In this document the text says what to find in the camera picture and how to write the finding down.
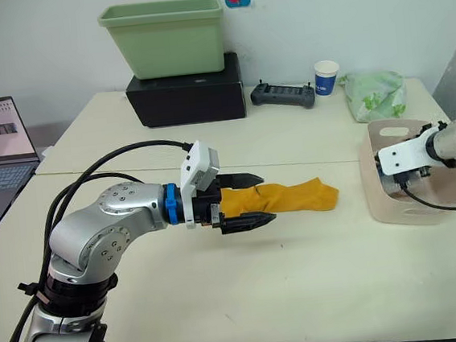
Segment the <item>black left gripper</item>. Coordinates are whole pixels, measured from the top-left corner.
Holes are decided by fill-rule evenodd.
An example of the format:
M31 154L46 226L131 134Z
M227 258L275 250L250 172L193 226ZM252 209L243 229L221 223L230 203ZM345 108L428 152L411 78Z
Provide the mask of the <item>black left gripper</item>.
M268 212L247 212L235 217L224 217L220 211L221 188L246 189L262 184L264 179L250 173L219 174L205 190L196 190L192 198L194 222L218 228L222 234L248 232L265 226L277 215Z

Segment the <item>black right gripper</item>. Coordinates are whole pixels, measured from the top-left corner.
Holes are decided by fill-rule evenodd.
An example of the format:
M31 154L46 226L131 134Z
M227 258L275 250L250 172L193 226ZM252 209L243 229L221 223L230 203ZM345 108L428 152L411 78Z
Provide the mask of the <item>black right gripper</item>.
M402 190L403 187L409 187L420 181L421 178L429 177L430 166L423 166L412 171L404 171L395 175L386 175L383 171L382 164L379 160L375 161L376 169L380 178L382 188L388 191Z

